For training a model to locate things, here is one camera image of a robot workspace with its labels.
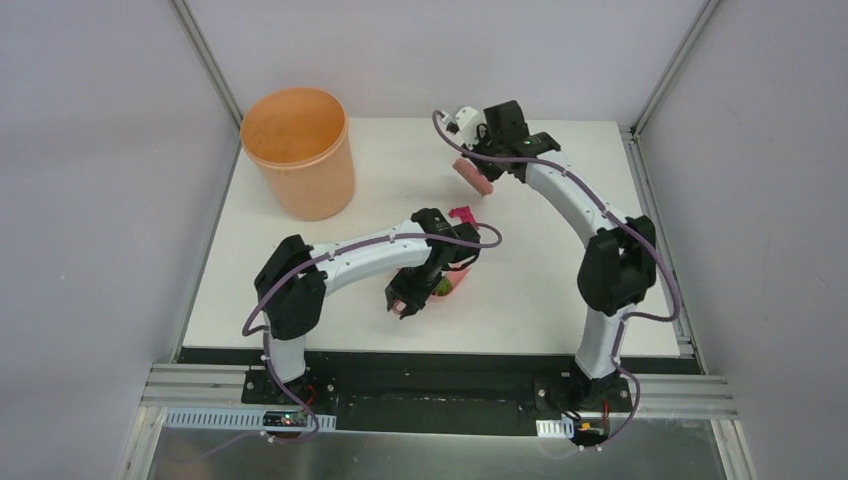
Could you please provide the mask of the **green paper scrap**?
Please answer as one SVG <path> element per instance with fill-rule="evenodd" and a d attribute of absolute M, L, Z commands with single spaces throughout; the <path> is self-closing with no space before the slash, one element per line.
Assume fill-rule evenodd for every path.
<path fill-rule="evenodd" d="M 447 277 L 443 277 L 441 279 L 441 281 L 439 282 L 439 284 L 437 285 L 436 289 L 434 290 L 433 295 L 436 296 L 436 297 L 444 297 L 444 296 L 449 295 L 452 292 L 452 290 L 453 290 L 452 282 Z"/>

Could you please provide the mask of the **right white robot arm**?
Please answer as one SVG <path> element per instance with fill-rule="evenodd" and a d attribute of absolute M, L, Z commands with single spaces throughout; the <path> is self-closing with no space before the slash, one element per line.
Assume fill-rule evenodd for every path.
<path fill-rule="evenodd" d="M 653 222 L 626 217 L 603 201 L 566 163 L 553 137 L 530 132 L 511 100 L 484 109 L 462 129 L 473 164 L 488 182 L 508 173 L 546 199 L 577 234 L 585 251 L 577 274 L 587 305 L 582 340 L 567 384 L 569 400 L 595 408 L 618 379 L 618 350 L 626 314 L 656 283 Z"/>

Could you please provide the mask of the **pink hand brush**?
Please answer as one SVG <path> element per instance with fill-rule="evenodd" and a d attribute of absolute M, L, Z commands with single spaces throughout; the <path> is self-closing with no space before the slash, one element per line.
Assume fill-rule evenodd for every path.
<path fill-rule="evenodd" d="M 469 160 L 457 158 L 452 167 L 481 196 L 485 197 L 494 192 L 491 181 Z"/>

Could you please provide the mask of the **pink plastic dustpan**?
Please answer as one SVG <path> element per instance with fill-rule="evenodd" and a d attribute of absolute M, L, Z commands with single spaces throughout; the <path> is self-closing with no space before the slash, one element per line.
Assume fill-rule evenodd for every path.
<path fill-rule="evenodd" d="M 399 269 L 385 289 L 387 310 L 403 319 L 415 315 L 429 301 L 443 300 L 461 283 L 471 268 L 449 265 L 430 271 L 425 266 Z"/>

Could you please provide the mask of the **magenta paper scrap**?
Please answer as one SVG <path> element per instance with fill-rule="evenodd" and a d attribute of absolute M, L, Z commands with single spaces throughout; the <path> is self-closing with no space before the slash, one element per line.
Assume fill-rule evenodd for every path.
<path fill-rule="evenodd" d="M 461 223 L 468 223 L 474 229 L 478 229 L 478 223 L 470 206 L 452 208 L 449 211 L 448 216 L 450 218 L 458 219 Z"/>

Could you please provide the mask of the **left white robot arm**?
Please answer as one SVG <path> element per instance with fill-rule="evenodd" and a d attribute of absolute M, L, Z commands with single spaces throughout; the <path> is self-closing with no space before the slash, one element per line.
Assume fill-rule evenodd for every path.
<path fill-rule="evenodd" d="M 437 296 L 449 275 L 473 265 L 483 247 L 475 221 L 452 224 L 435 208 L 359 239 L 320 245 L 299 235 L 283 239 L 253 280 L 257 304 L 242 328 L 243 336 L 263 335 L 269 394 L 286 405 L 303 396 L 306 336 L 330 295 L 389 273 L 387 310 L 412 316 Z"/>

